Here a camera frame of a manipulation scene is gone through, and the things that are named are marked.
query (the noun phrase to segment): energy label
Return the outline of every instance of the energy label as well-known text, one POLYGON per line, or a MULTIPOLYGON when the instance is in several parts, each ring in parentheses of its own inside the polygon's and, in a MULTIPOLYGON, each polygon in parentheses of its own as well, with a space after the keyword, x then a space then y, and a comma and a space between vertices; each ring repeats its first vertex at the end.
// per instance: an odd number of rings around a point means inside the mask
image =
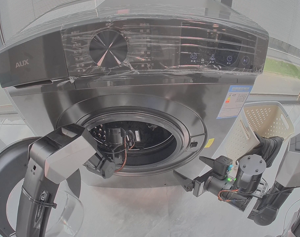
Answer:
POLYGON ((237 117, 251 89, 251 85, 231 85, 217 119, 237 117))

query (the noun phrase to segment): laundry basket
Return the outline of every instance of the laundry basket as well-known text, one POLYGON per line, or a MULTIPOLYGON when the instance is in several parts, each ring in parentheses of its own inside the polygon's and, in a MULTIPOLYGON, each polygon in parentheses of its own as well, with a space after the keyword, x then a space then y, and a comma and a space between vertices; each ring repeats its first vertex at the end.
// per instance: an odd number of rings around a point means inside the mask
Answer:
POLYGON ((225 144, 227 156, 234 163, 260 143, 254 132, 265 138, 279 136, 286 140, 294 133, 294 125, 279 102, 245 104, 225 144))

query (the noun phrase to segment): orange wire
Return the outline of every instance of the orange wire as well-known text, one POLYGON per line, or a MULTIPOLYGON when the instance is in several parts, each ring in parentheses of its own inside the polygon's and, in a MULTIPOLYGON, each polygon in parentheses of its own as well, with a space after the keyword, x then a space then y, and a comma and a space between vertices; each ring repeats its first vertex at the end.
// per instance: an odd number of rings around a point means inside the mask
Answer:
MULTIPOLYGON (((121 171, 121 170, 124 168, 124 166, 126 165, 126 162, 127 162, 126 139, 125 139, 125 144, 124 144, 124 145, 125 145, 125 160, 124 160, 124 163, 122 164, 122 166, 121 166, 119 169, 115 170, 115 172, 121 171)), ((135 142, 134 142, 134 144, 131 146, 131 148, 129 148, 128 150, 131 150, 134 146, 135 146, 135 142)))
POLYGON ((218 198, 219 198, 220 201, 231 202, 230 199, 226 199, 226 200, 222 199, 222 198, 220 197, 220 194, 221 194, 222 192, 237 192, 237 191, 239 191, 239 189, 235 189, 235 190, 221 190, 220 192, 218 192, 218 198))

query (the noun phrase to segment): floor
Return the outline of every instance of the floor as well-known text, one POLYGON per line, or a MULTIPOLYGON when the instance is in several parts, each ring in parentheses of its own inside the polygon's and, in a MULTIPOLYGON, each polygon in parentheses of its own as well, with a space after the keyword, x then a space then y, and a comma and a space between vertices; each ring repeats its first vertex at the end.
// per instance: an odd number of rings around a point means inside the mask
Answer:
MULTIPOLYGON (((295 133, 299 133, 300 105, 284 105, 284 108, 295 125, 295 133)), ((18 115, 0 116, 0 150, 29 136, 33 136, 33 133, 18 115)), ((263 177, 270 186, 285 148, 286 143, 273 166, 264 172, 263 177)), ((223 150, 221 145, 215 157, 223 154, 223 150)), ((293 191, 280 209, 277 219, 266 227, 247 219, 255 199, 242 213, 218 201, 210 193, 196 198, 180 186, 113 189, 82 183, 80 199, 85 208, 85 218, 77 235, 79 237, 263 237, 282 233, 284 221, 287 225, 300 206, 300 201, 296 202, 300 199, 300 188, 293 191)))

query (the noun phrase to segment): washing machine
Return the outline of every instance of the washing machine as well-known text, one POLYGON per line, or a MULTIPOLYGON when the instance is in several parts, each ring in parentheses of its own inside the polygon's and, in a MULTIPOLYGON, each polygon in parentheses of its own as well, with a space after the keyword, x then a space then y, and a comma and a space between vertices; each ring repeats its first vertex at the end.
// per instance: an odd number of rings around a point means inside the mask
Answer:
POLYGON ((77 123, 106 153, 109 129, 133 136, 112 178, 80 169, 87 185, 177 185, 173 170, 196 177, 205 166, 198 157, 212 157, 231 129, 268 40, 214 0, 80 0, 0 49, 0 84, 36 136, 77 123))

